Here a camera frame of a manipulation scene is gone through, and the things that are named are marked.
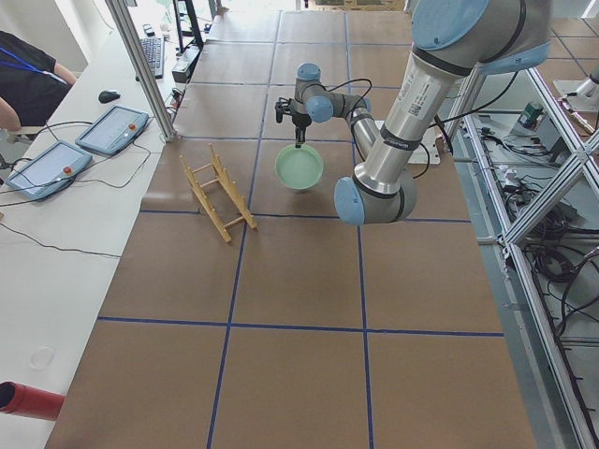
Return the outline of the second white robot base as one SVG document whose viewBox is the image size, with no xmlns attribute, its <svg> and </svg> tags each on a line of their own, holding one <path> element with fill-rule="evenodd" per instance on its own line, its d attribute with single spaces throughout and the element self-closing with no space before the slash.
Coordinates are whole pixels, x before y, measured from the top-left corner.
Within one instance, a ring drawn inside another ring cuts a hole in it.
<svg viewBox="0 0 599 449">
<path fill-rule="evenodd" d="M 554 80 L 553 85 L 573 111 L 598 111 L 598 67 L 585 80 Z"/>
</svg>

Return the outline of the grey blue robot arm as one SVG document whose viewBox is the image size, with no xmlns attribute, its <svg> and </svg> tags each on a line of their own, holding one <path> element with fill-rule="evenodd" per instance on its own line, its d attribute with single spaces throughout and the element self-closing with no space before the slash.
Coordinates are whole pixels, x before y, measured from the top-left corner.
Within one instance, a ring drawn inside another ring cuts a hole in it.
<svg viewBox="0 0 599 449">
<path fill-rule="evenodd" d="M 335 185 L 340 219 L 365 225 L 407 217 L 416 204 L 408 161 L 451 86 L 475 67 L 494 75 L 540 65 L 548 58 L 552 15 L 550 1 L 419 2 L 402 86 L 382 125 L 364 98 L 328 91 L 317 65 L 301 65 L 295 94 L 277 115 L 291 116 L 298 144 L 311 123 L 342 118 L 365 156 L 352 176 Z"/>
</svg>

